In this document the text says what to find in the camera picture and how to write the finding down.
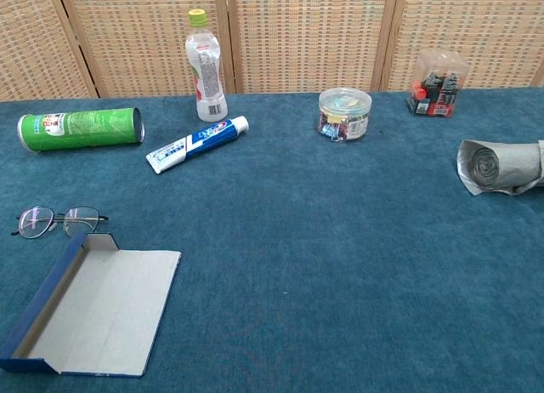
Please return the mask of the blue cardboard glasses case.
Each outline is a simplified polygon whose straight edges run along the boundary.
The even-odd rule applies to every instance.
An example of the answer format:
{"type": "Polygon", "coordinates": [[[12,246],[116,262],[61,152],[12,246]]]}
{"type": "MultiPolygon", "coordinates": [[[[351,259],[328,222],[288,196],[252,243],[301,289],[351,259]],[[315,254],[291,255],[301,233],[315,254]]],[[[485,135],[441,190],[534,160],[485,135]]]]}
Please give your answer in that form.
{"type": "Polygon", "coordinates": [[[142,377],[181,258],[121,249],[109,233],[75,236],[0,345],[0,368],[142,377]]]}

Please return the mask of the thin-framed eyeglasses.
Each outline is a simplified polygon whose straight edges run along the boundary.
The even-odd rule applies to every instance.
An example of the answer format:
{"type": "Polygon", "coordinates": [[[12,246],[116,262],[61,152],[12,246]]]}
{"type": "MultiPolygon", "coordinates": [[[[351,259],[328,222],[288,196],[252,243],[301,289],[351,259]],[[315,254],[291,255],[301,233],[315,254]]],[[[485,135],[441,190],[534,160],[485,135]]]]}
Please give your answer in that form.
{"type": "Polygon", "coordinates": [[[25,239],[37,239],[55,227],[61,226],[68,237],[80,234],[91,234],[99,223],[109,220],[98,209],[89,206],[77,206],[63,213],[56,213],[52,208],[34,206],[25,210],[16,218],[18,225],[11,236],[22,236],[25,239]]]}

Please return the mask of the blue table cloth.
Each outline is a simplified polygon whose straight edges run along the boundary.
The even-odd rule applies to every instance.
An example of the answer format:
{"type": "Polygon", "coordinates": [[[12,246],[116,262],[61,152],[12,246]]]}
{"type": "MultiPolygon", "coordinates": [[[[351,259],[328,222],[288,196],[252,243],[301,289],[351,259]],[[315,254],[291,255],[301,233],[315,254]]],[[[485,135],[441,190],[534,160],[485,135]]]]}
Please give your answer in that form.
{"type": "Polygon", "coordinates": [[[0,393],[544,393],[544,187],[472,196],[464,139],[544,140],[544,88],[467,89],[450,118],[375,93],[358,141],[316,94],[232,94],[238,140],[155,174],[201,128],[190,96],[0,101],[0,340],[68,243],[11,236],[92,206],[125,248],[182,254],[141,379],[14,374],[0,393]],[[144,140],[28,151],[20,117],[139,109],[144,140]]]}

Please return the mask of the blue white toothpaste tube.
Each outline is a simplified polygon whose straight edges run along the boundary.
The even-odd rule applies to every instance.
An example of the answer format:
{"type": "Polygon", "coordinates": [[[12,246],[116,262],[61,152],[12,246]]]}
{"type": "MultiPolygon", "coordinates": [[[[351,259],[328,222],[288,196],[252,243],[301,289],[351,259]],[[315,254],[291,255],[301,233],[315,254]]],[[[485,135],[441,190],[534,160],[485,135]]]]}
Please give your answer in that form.
{"type": "Polygon", "coordinates": [[[160,174],[188,159],[236,140],[248,130],[246,117],[226,119],[165,145],[147,154],[145,158],[155,173],[160,174]]]}

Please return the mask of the round clear binder clip jar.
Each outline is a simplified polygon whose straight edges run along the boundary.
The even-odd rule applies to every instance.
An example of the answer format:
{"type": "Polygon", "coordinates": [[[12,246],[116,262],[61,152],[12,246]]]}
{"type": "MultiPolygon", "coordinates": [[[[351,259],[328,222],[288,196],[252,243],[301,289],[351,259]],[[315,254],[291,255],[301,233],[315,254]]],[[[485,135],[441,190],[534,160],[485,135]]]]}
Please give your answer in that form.
{"type": "Polygon", "coordinates": [[[356,88],[329,88],[319,97],[318,132],[332,142],[362,138],[368,129],[372,98],[356,88]]]}

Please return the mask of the clear drink bottle yellow cap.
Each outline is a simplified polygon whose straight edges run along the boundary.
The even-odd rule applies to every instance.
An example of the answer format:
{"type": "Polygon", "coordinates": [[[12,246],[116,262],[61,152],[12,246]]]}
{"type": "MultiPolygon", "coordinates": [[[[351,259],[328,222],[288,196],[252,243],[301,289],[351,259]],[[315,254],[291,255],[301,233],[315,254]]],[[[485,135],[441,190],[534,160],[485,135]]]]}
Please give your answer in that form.
{"type": "Polygon", "coordinates": [[[220,78],[221,49],[218,39],[207,29],[204,9],[191,9],[188,17],[190,33],[185,53],[193,74],[197,115],[204,122],[219,122],[228,115],[220,78]]]}

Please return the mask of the woven wooden folding screen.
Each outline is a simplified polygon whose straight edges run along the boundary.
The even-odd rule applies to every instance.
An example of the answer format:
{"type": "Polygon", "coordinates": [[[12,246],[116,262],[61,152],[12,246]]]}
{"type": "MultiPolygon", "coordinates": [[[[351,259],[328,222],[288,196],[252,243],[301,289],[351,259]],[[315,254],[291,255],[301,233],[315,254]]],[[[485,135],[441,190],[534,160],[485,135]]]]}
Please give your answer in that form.
{"type": "Polygon", "coordinates": [[[0,101],[190,94],[192,9],[229,93],[406,90],[430,49],[469,88],[544,87],[544,0],[0,0],[0,101]]]}

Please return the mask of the green chip can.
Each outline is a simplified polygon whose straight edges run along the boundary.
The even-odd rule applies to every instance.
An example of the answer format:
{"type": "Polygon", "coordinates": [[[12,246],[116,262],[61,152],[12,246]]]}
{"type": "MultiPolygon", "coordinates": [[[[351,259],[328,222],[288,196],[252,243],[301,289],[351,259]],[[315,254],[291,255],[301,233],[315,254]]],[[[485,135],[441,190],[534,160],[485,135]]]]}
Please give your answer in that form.
{"type": "Polygon", "coordinates": [[[57,151],[139,144],[145,126],[137,108],[57,112],[20,117],[17,134],[28,151],[57,151]]]}

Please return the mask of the grey garbage bag roll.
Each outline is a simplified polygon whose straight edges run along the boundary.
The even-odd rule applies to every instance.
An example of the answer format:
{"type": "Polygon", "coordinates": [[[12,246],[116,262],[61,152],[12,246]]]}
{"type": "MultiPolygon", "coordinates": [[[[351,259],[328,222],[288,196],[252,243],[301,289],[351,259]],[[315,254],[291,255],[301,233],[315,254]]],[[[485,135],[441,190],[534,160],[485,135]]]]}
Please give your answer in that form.
{"type": "Polygon", "coordinates": [[[530,144],[463,140],[456,165],[461,182],[474,196],[520,195],[544,186],[544,140],[530,144]]]}

